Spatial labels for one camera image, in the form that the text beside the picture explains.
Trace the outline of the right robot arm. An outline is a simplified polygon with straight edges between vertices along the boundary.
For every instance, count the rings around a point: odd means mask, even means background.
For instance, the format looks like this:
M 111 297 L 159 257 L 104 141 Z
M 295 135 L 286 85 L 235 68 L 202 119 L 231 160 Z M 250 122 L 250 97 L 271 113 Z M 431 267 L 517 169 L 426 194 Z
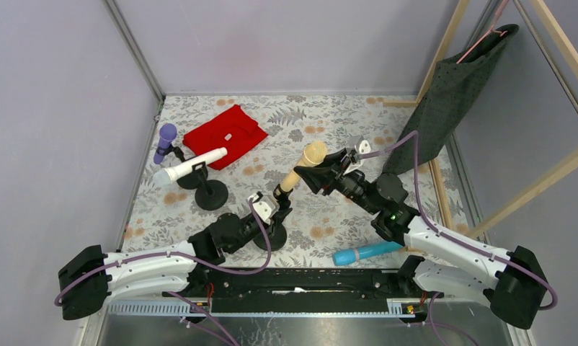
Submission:
M 313 193 L 337 191 L 374 215 L 371 225 L 382 239 L 449 262 L 442 266 L 410 256 L 399 272 L 421 290 L 467 298 L 514 327 L 532 327 L 551 287 L 531 250 L 494 247 L 438 226 L 405 203 L 408 192 L 395 174 L 369 182 L 361 171 L 349 169 L 351 162 L 342 150 L 294 172 Z

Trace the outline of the purple microphone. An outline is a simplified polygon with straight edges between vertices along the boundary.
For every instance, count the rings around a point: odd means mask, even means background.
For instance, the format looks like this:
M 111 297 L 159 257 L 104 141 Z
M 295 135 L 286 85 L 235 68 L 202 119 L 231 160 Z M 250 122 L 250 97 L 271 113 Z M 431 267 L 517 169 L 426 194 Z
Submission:
M 159 129 L 159 141 L 154 154 L 154 164 L 160 164 L 164 157 L 168 155 L 173 148 L 173 141 L 177 137 L 177 127 L 172 123 L 166 123 Z

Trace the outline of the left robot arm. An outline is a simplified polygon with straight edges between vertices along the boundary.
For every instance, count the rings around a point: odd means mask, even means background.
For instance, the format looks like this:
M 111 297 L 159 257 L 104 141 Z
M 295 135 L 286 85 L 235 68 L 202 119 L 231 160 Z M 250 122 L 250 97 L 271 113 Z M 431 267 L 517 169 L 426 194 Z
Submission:
M 264 263 L 248 274 L 263 271 L 277 250 L 272 238 L 293 209 L 289 201 L 279 204 L 273 196 L 259 192 L 248 197 L 247 206 L 246 216 L 224 213 L 202 231 L 169 246 L 139 252 L 86 247 L 58 271 L 60 292 L 54 305 L 61 308 L 63 319 L 77 320 L 114 299 L 178 293 L 205 269 L 236 275 L 238 270 L 223 267 L 225 256 L 256 239 L 264 242 L 267 254 Z

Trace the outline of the white microphone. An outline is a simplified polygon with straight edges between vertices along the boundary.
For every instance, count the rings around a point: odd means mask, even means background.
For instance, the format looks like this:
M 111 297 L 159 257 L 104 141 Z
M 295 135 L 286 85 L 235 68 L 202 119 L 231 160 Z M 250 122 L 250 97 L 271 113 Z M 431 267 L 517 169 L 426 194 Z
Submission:
M 191 174 L 198 165 L 208 165 L 216 162 L 227 155 L 228 151 L 225 147 L 216 148 L 205 152 L 199 156 L 188 159 L 181 164 L 173 167 L 162 168 L 153 175 L 153 183 L 156 186 L 165 186 L 175 183 L 179 178 Z

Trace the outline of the black mic stand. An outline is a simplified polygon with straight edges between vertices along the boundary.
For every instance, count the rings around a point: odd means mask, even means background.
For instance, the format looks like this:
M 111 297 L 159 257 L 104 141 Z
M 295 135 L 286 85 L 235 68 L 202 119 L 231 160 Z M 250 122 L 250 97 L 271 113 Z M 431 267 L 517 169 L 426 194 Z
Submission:
M 268 195 L 288 195 L 290 197 L 291 192 L 285 192 L 283 191 L 280 186 L 278 185 L 274 191 L 271 194 Z M 249 203 L 249 208 L 253 208 L 253 205 L 251 203 Z M 263 250 L 266 250 L 267 245 L 266 245 L 266 241 L 264 240 L 264 235 L 261 232 L 261 230 L 259 229 L 259 226 L 257 224 L 257 222 L 255 221 L 255 217 L 258 216 L 255 211 L 252 212 L 250 211 L 249 217 L 252 219 L 252 223 L 254 224 L 255 227 L 255 237 L 253 239 L 253 242 L 260 248 Z M 280 250 L 283 248 L 283 246 L 285 245 L 288 235 L 287 235 L 287 231 L 285 229 L 285 226 L 283 225 L 283 222 L 281 224 L 275 224 L 271 227 L 269 227 L 268 229 L 266 229 L 264 227 L 265 231 L 266 231 L 266 235 L 269 239 L 269 243 L 270 243 L 270 249 L 272 252 L 275 252 L 277 250 Z
M 218 210 L 228 200 L 227 186 L 215 179 L 208 179 L 208 167 L 204 162 L 192 166 L 200 184 L 195 192 L 196 205 L 207 211 Z
M 182 189 L 195 190 L 201 185 L 199 173 L 194 173 L 190 162 L 185 159 L 183 151 L 170 145 L 168 148 L 158 147 L 156 155 L 162 159 L 169 154 L 174 154 L 181 163 L 171 167 L 160 168 L 153 175 L 153 182 L 156 186 L 162 187 L 177 183 Z

